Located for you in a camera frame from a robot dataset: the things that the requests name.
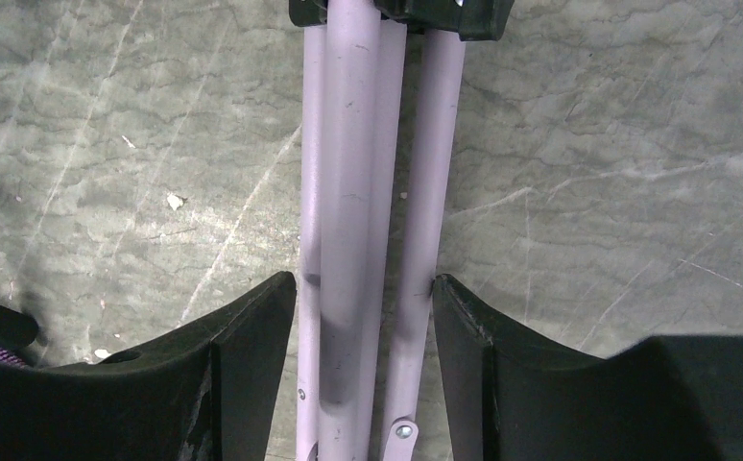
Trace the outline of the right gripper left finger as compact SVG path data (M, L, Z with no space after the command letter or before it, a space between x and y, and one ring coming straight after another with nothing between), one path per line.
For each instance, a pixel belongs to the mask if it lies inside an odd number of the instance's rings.
M96 363L0 362L0 460L261 460L296 302L289 272Z

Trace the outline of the lilac perforated music stand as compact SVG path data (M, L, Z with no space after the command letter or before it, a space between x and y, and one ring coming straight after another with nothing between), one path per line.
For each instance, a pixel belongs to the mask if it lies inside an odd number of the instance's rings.
M372 416L407 36L422 34L380 456L408 460L466 46L509 1L292 1L303 31L296 456L364 460Z

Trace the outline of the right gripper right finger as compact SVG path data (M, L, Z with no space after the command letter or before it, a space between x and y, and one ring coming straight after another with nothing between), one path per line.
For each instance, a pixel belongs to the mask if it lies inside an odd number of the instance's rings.
M743 335L656 335L600 358L450 275L433 306L457 460L743 460Z

